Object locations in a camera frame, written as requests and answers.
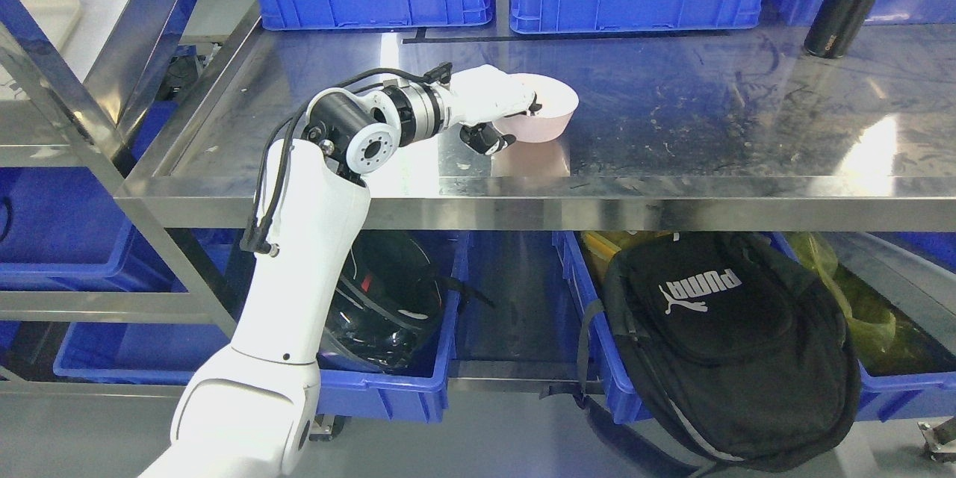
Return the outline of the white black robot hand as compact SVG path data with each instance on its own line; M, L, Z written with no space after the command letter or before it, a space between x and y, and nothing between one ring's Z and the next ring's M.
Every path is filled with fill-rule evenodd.
M528 84L492 65L453 73L450 82L432 88L441 101L441 130L458 126L461 141L481 155L494 155L516 141L514 135L502 134L492 122L536 113L541 108Z

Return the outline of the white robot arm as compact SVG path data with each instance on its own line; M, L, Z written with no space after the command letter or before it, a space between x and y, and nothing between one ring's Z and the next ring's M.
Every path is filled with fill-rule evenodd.
M373 142L396 150L400 122L348 126L339 151L296 135L308 104L267 138L242 247L255 267L228 345L191 377L170 426L170 447L143 477L278 477L302 458L320 396L317 352L341 268L365 222L361 157Z

